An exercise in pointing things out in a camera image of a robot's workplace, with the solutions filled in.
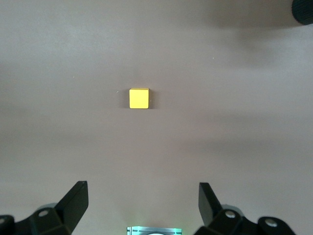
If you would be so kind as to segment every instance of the yellow cube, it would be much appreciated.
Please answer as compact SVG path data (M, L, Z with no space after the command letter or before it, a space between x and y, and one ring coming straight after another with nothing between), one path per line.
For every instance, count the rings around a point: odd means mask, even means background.
M147 109L149 107L149 89L131 88L129 90L129 107L131 109Z

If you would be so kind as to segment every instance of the gray table surface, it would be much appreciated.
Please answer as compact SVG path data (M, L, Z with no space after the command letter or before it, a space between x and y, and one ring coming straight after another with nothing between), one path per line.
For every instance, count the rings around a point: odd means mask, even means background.
M0 214L79 180L74 235L202 224L198 184L313 231L313 27L291 0L0 0ZM128 89L151 89L151 109Z

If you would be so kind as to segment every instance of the glowing teal box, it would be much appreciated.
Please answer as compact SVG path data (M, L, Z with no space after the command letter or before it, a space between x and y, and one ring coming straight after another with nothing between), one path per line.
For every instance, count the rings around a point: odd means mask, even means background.
M127 227L127 235L181 235L181 229L152 228L152 227Z

